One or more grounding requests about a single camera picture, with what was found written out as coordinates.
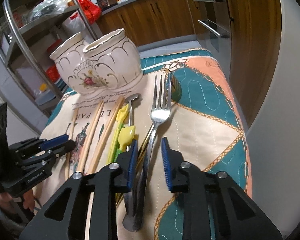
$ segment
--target yellow plastic spoon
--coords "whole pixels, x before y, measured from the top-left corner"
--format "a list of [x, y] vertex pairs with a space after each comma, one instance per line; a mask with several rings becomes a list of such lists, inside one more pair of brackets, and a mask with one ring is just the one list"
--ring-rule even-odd
[[122, 153], [125, 148], [131, 144], [134, 134], [136, 132], [136, 127], [134, 125], [129, 127], [123, 127], [118, 136], [118, 142], [120, 144], [119, 149], [116, 151], [115, 158], [112, 160], [113, 162], [117, 160], [117, 157], [120, 153]]
[[119, 132], [122, 128], [124, 119], [126, 119], [126, 117], [128, 115], [128, 112], [129, 112], [129, 105], [127, 104], [124, 107], [122, 107], [117, 114], [116, 120], [118, 122], [118, 125], [117, 125], [117, 128], [115, 129], [114, 136], [112, 138], [112, 142], [111, 142], [111, 146], [110, 146], [110, 150], [108, 153], [108, 163], [111, 163], [115, 157]]

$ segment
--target red plastic bag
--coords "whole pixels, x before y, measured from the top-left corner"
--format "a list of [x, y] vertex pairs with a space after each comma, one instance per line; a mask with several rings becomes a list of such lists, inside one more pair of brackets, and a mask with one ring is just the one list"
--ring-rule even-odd
[[90, 0], [78, 0], [84, 14], [88, 18], [90, 24], [93, 24], [101, 15], [101, 9], [98, 5], [94, 4]]

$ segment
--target human hand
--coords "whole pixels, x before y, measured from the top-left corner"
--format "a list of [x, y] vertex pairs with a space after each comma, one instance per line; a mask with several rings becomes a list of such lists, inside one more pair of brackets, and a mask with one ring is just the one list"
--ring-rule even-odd
[[[29, 190], [28, 192], [23, 194], [23, 208], [24, 209], [30, 209], [31, 212], [33, 212], [34, 209], [34, 196], [33, 196], [33, 192], [32, 189]], [[14, 210], [13, 206], [10, 204], [10, 201], [13, 200], [13, 198], [7, 193], [1, 193], [0, 194], [0, 208], [2, 208], [3, 210], [15, 214], [16, 211]]]

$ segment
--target cabinet handle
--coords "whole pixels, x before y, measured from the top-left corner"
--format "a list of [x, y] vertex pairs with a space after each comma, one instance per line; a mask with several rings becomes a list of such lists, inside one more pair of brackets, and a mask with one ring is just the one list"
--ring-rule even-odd
[[155, 14], [155, 11], [154, 11], [154, 9], [153, 9], [152, 3], [150, 3], [150, 5], [151, 5], [151, 8], [152, 8], [153, 13]]
[[224, 2], [225, 0], [193, 0], [197, 2]]
[[194, 3], [194, 6], [195, 6], [197, 9], [199, 9], [199, 7], [197, 7], [197, 6], [195, 5], [195, 2], [194, 2], [194, 0], [193, 0], [193, 3]]
[[121, 19], [122, 19], [123, 23], [126, 24], [126, 22], [124, 21], [124, 18], [122, 17], [121, 14], [120, 14], [120, 16], [121, 16]]
[[161, 11], [160, 11], [160, 8], [159, 8], [158, 4], [157, 4], [157, 3], [155, 3], [155, 5], [156, 5], [156, 7], [157, 7], [157, 9], [158, 9], [159, 13], [161, 14]]
[[208, 24], [204, 23], [203, 21], [198, 20], [198, 22], [203, 25], [204, 27], [206, 27], [209, 31], [211, 31], [214, 35], [216, 35], [218, 38], [227, 38], [227, 35], [222, 35], [220, 33], [218, 33], [216, 30], [212, 29]]

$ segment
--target cooking pot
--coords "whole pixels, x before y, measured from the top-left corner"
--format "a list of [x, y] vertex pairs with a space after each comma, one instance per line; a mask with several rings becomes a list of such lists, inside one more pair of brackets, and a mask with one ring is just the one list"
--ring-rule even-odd
[[117, 5], [117, 0], [97, 0], [97, 4], [101, 8], [101, 11], [107, 10], [110, 7]]

